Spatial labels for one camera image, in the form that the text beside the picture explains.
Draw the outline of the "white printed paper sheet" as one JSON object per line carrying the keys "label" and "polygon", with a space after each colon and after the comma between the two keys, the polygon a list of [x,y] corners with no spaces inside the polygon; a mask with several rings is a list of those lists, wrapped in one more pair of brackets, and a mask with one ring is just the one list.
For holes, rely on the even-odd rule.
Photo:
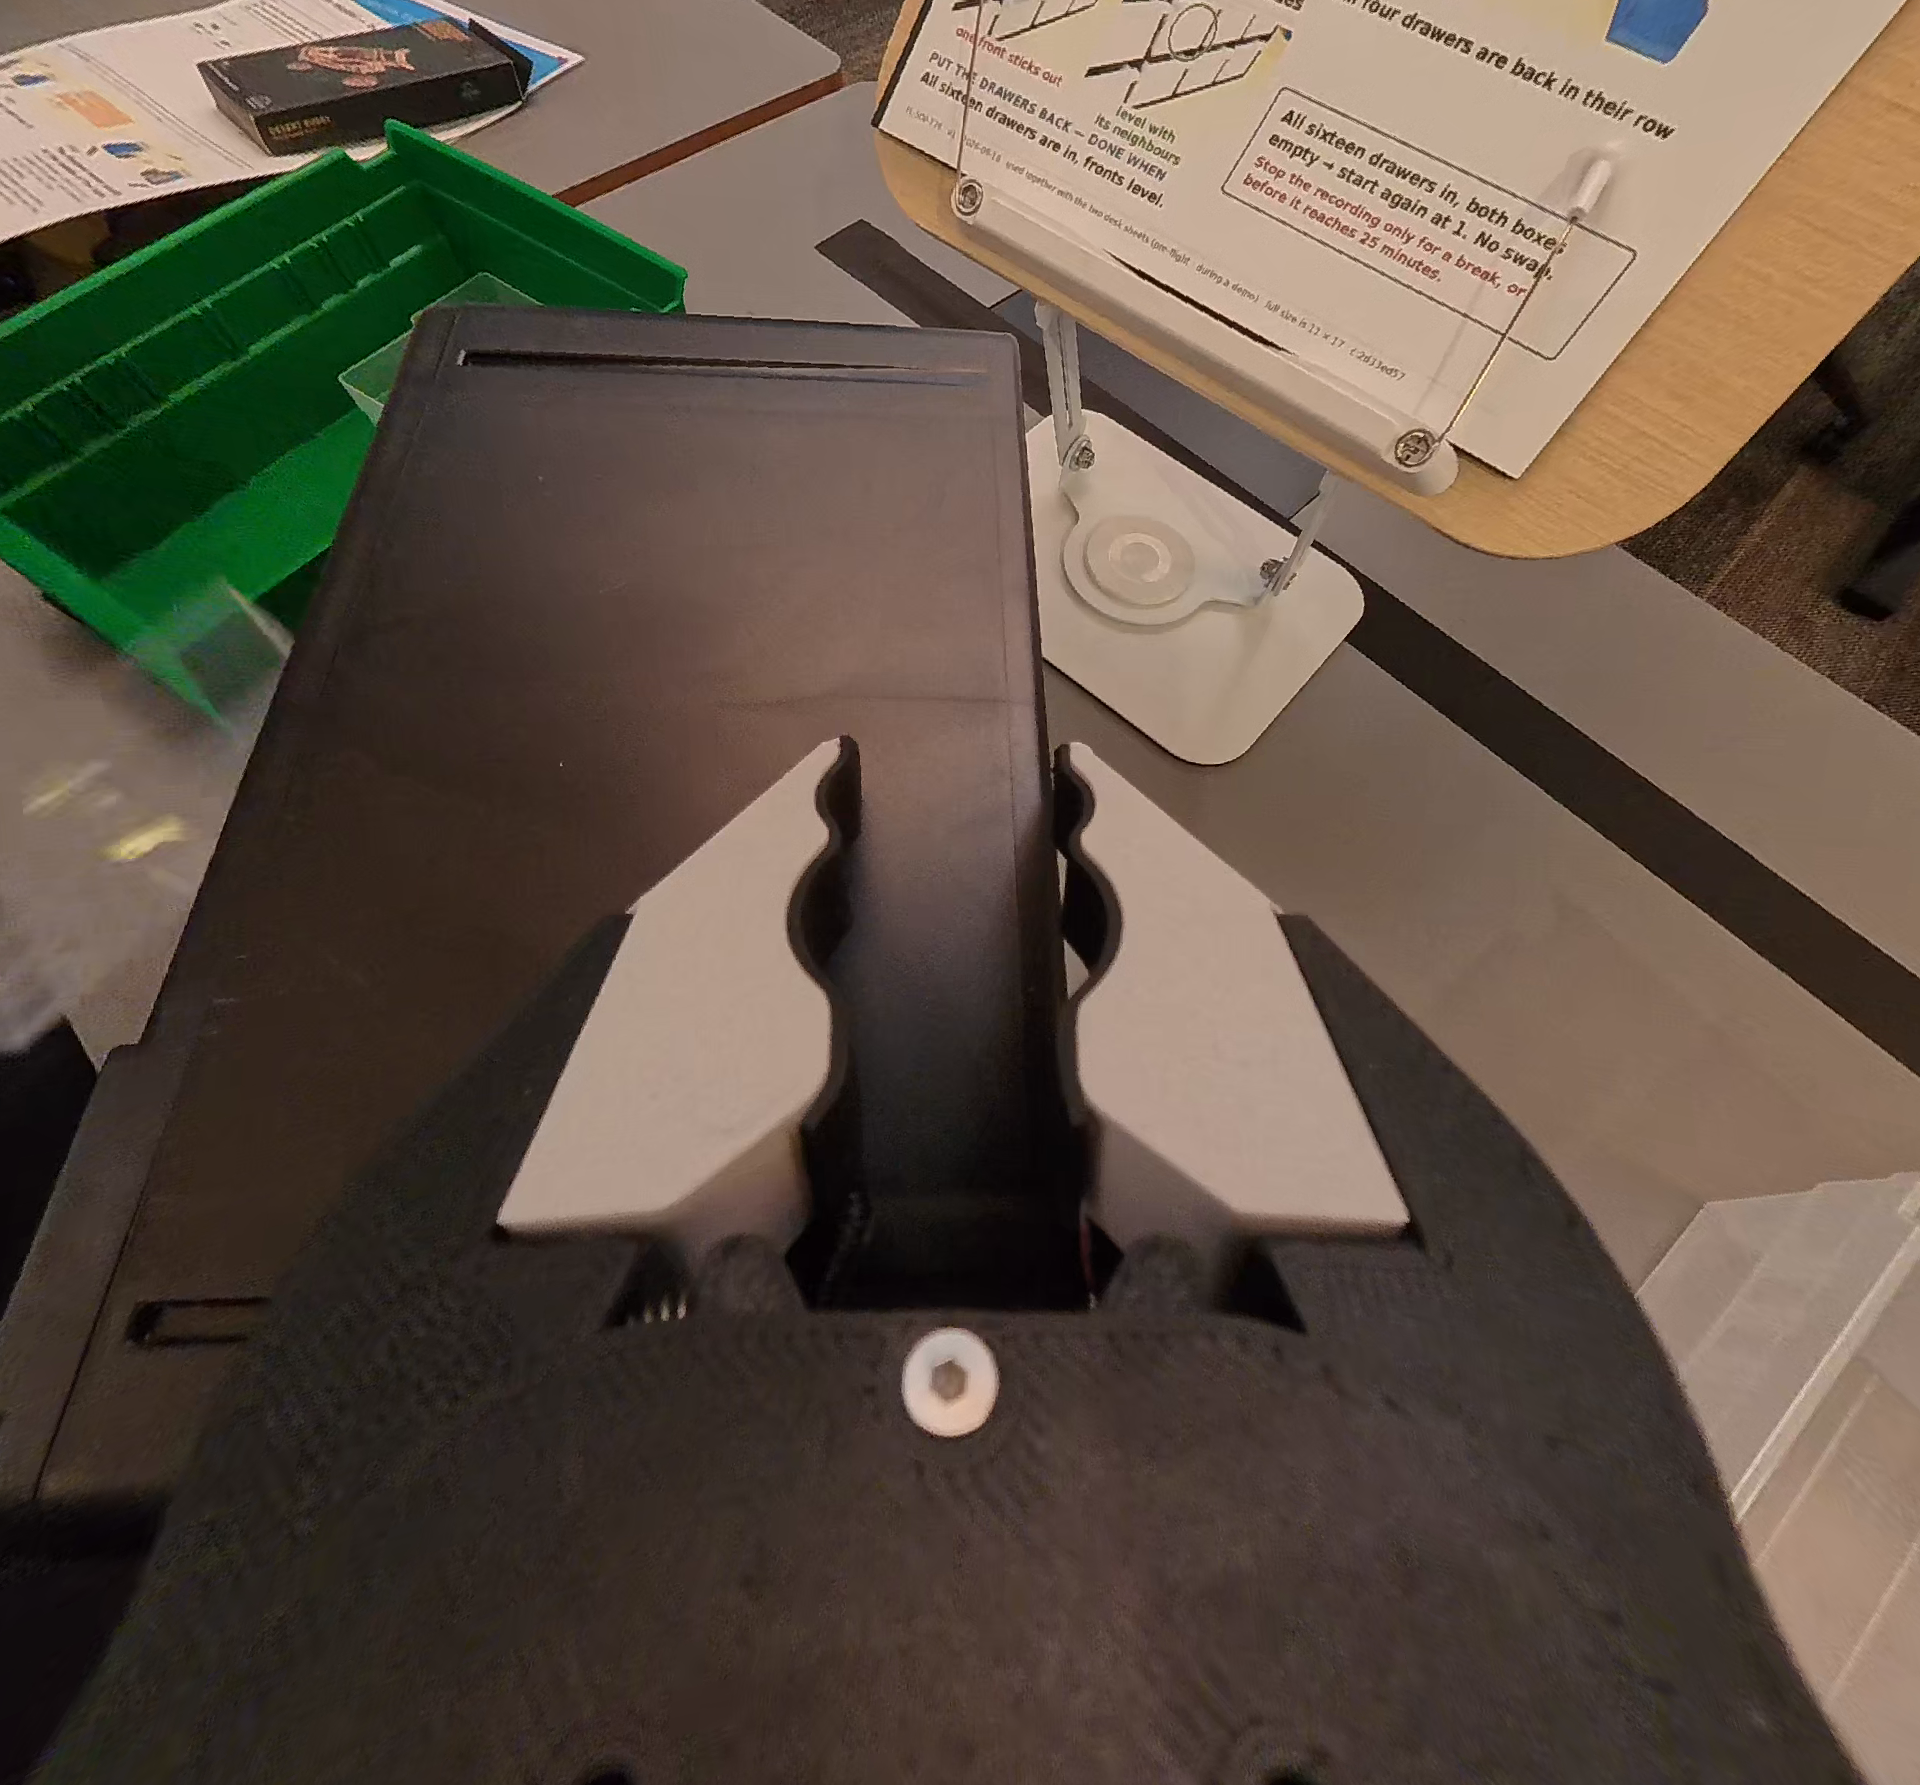
{"label": "white printed paper sheet", "polygon": [[302,167],[262,154],[202,63],[384,24],[357,0],[217,0],[0,60],[0,237]]}

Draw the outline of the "clear plastic bin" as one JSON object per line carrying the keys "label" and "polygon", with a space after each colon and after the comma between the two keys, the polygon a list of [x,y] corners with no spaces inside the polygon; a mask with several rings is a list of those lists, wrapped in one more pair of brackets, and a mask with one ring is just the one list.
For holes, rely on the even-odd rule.
{"label": "clear plastic bin", "polygon": [[1920,1776],[1920,1177],[1706,1200],[1637,1302],[1860,1781]]}

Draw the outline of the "black drawer cabinet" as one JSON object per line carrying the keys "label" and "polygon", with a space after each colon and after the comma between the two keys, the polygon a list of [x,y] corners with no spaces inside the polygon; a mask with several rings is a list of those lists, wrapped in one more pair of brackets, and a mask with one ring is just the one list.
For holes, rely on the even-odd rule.
{"label": "black drawer cabinet", "polygon": [[6,1310],[6,1511],[163,1506],[339,1185],[840,734],[848,1299],[1062,1299],[991,1264],[1075,1212],[1017,339],[432,316]]}

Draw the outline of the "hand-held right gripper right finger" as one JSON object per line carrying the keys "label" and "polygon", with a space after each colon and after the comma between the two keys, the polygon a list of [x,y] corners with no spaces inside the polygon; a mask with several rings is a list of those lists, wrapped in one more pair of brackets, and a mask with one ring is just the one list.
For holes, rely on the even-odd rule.
{"label": "hand-held right gripper right finger", "polygon": [[1095,895],[1068,1003],[1115,1245],[1389,1241],[1401,1182],[1277,907],[1090,744],[1062,749],[1064,871]]}

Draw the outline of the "blue leaflet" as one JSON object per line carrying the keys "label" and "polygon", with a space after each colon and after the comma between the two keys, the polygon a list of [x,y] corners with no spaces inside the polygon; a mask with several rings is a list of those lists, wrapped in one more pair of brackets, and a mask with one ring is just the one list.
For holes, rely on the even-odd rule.
{"label": "blue leaflet", "polygon": [[547,85],[572,74],[582,63],[582,52],[548,43],[521,24],[501,24],[491,14],[475,14],[470,7],[459,0],[357,0],[358,9],[369,9],[384,24],[428,24],[428,19],[449,19],[449,24],[475,24],[491,40],[513,43],[527,63],[532,63],[532,92],[538,92]]}

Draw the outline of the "printed instruction sheet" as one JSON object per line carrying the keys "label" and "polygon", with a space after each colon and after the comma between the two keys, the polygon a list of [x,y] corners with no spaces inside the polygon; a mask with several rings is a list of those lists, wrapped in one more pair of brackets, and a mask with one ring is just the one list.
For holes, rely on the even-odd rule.
{"label": "printed instruction sheet", "polygon": [[[877,126],[939,159],[977,0]],[[1621,176],[1456,428],[1524,475],[1905,0],[1005,0],[974,176],[1442,428],[1582,154]]]}

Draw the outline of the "white stand ledge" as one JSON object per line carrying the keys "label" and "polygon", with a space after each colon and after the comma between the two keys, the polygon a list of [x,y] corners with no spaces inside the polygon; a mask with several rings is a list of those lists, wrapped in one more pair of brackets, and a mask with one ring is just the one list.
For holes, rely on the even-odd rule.
{"label": "white stand ledge", "polygon": [[1032,302],[1068,311],[1168,379],[1239,414],[1248,428],[1375,487],[1439,503],[1459,452],[1439,428],[1365,400],[1331,369],[1259,339],[1149,271],[1075,237],[1005,188],[960,176],[948,209],[985,263],[1011,268]]}

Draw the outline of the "green plastic bin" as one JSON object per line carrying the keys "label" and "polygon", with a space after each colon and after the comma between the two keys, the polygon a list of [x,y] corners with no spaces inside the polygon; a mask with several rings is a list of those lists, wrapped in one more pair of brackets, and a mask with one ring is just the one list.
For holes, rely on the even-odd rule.
{"label": "green plastic bin", "polygon": [[296,627],[375,445],[346,373],[420,311],[686,311],[686,268],[514,176],[389,126],[13,311],[0,352],[0,549],[163,687],[163,638],[236,587]]}

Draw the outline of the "white stand base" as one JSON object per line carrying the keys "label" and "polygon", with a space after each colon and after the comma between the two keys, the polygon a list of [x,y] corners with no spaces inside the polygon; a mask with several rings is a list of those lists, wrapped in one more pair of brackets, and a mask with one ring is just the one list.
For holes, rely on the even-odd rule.
{"label": "white stand base", "polygon": [[1080,327],[1034,302],[1049,417],[1024,431],[1046,664],[1180,762],[1235,762],[1351,638],[1360,584],[1140,428],[1084,406]]}

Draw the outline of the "small black box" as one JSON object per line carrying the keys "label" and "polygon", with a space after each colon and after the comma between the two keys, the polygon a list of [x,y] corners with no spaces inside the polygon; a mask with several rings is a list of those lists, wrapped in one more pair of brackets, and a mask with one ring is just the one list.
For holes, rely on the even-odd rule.
{"label": "small black box", "polygon": [[413,19],[202,63],[215,107],[272,159],[514,114],[535,63],[475,19]]}

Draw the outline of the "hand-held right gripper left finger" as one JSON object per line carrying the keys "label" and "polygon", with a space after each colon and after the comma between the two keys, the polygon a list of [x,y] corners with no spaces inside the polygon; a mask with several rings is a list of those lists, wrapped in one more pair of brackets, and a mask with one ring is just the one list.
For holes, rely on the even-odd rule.
{"label": "hand-held right gripper left finger", "polygon": [[863,744],[824,741],[662,878],[616,936],[501,1195],[513,1241],[797,1241],[808,1127],[848,1087],[833,1003]]}

